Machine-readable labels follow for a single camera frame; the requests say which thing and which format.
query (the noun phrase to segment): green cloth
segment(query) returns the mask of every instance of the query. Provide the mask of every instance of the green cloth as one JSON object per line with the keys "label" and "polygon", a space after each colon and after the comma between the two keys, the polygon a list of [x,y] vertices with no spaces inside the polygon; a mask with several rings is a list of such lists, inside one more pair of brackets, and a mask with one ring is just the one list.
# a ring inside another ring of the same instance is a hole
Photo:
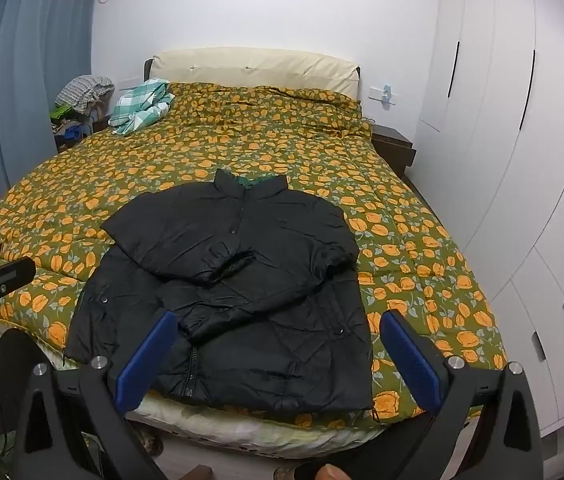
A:
{"label": "green cloth", "polygon": [[167,93],[168,84],[165,79],[148,79],[120,97],[108,120],[115,133],[132,134],[164,117],[174,97]]}
{"label": "green cloth", "polygon": [[265,180],[268,180],[269,178],[273,178],[274,176],[275,175],[263,175],[263,176],[259,176],[259,177],[253,178],[253,179],[248,179],[245,176],[233,175],[235,180],[238,181],[238,184],[241,184],[246,189],[255,186],[255,184],[259,184],[260,182],[264,182]]}
{"label": "green cloth", "polygon": [[59,121],[72,110],[73,108],[70,105],[62,105],[55,108],[55,110],[52,110],[49,115],[51,119]]}

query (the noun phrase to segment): green plaid cloth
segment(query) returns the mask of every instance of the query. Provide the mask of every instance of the green plaid cloth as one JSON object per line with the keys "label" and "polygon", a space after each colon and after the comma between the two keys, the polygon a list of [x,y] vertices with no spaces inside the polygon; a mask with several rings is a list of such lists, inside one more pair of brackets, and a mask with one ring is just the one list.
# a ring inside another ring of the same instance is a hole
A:
{"label": "green plaid cloth", "polygon": [[165,79],[153,78],[127,91],[115,105],[109,126],[116,127],[116,134],[128,135],[159,121],[174,97],[167,93],[168,86]]}

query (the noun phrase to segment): jacket collar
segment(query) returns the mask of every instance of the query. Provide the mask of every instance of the jacket collar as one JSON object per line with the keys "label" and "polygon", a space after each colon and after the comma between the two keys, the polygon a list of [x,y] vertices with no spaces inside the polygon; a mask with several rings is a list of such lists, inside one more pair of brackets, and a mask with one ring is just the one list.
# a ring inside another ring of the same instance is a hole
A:
{"label": "jacket collar", "polygon": [[213,183],[217,189],[235,198],[243,198],[245,195],[250,198],[267,198],[288,189],[286,175],[276,175],[246,188],[232,174],[224,170],[215,172]]}

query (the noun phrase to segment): white wardrobe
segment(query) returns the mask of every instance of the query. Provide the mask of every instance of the white wardrobe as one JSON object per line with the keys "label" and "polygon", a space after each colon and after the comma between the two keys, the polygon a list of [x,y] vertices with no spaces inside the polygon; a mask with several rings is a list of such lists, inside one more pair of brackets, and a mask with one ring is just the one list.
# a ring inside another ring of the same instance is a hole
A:
{"label": "white wardrobe", "polygon": [[564,1],[440,0],[413,167],[470,262],[542,434],[564,425]]}

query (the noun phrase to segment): blue cloth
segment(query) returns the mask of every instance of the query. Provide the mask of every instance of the blue cloth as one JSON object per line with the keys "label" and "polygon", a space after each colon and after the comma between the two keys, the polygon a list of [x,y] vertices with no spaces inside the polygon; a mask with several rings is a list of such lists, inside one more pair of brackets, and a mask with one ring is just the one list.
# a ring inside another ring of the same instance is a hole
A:
{"label": "blue cloth", "polygon": [[0,198],[57,153],[48,110],[91,72],[94,0],[0,0]]}
{"label": "blue cloth", "polygon": [[81,126],[70,126],[64,130],[64,139],[81,139]]}

